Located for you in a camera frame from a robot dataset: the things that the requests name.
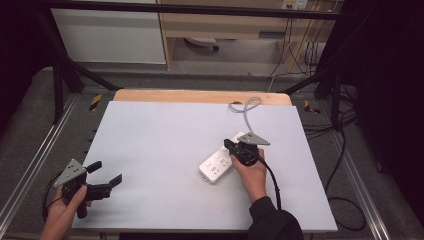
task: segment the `white board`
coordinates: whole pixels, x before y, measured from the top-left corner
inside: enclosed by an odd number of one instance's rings
[[[282,208],[305,232],[336,231],[295,107],[261,105],[248,112],[281,192]],[[110,102],[84,166],[102,161],[90,184],[123,175],[111,197],[95,201],[74,228],[97,230],[247,230],[251,203],[230,169],[215,184],[198,167],[225,138],[249,132],[226,104]],[[268,173],[267,193],[275,192]]]

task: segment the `sleeve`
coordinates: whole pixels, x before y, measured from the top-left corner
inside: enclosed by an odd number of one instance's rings
[[[287,211],[277,211],[269,197],[258,199],[249,211],[253,218],[248,231],[249,240],[303,240],[297,219]]]

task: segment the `metal rail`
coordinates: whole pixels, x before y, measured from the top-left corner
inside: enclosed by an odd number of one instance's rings
[[[60,121],[53,125],[29,164],[27,170],[19,181],[13,193],[10,195],[5,206],[0,212],[0,239],[6,233],[9,224],[12,222],[13,217],[19,209],[22,201],[24,200],[26,194],[28,193],[32,183],[37,177],[38,172],[43,166],[44,161],[50,153],[56,139],[58,138],[60,132],[62,131],[66,121],[68,120],[72,109],[75,105],[76,100],[78,99],[77,95],[71,95],[68,99],[68,102],[65,106],[65,111],[60,119]]]
[[[250,16],[271,18],[301,18],[320,20],[352,20],[359,17],[358,12],[318,12],[284,9],[219,7],[197,5],[172,5],[148,3],[116,3],[116,2],[90,2],[90,1],[61,1],[44,0],[42,6],[57,9],[119,11],[119,12],[154,12],[154,13],[180,13],[180,14],[206,14],[228,16]]]

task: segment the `hand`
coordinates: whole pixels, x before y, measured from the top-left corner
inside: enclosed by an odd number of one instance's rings
[[[265,159],[264,150],[261,148],[259,148],[259,155]],[[267,196],[265,190],[266,167],[260,161],[250,167],[241,164],[234,155],[231,155],[231,161],[233,162],[233,167],[239,172],[244,188],[252,203],[259,198]]]
[[[82,186],[69,202],[68,206],[61,200],[54,202],[49,210],[46,225],[41,233],[40,240],[67,239],[69,230],[72,226],[75,213],[78,206],[84,201],[87,194],[87,186]],[[54,196],[54,199],[62,197],[62,188],[60,187]]]

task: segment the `power strip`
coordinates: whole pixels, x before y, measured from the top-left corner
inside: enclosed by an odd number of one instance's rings
[[[245,133],[237,133],[231,141],[237,143],[237,138]],[[228,169],[233,166],[228,149],[222,146],[199,166],[200,173],[210,183],[215,183]]]

